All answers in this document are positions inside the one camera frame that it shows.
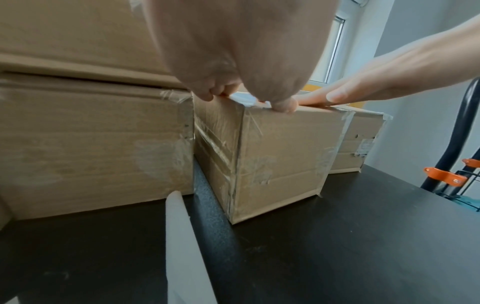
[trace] skin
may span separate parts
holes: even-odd
[[[143,0],[171,73],[205,101],[243,83],[293,112],[325,47],[338,0]]]
[[[375,58],[356,74],[294,98],[330,106],[386,100],[451,86],[480,76],[480,15]]]

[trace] table surface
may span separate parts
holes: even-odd
[[[231,226],[195,165],[185,204],[219,303],[477,303],[480,214],[366,167]],[[0,303],[166,303],[164,201],[14,222]]]

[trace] orange plastic part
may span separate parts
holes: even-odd
[[[462,159],[461,161],[464,162],[465,165],[467,165],[468,167],[480,168],[480,160],[466,158],[466,159]]]
[[[462,187],[468,180],[465,176],[453,174],[433,167],[425,168],[424,171],[429,178],[442,181],[453,187]]]

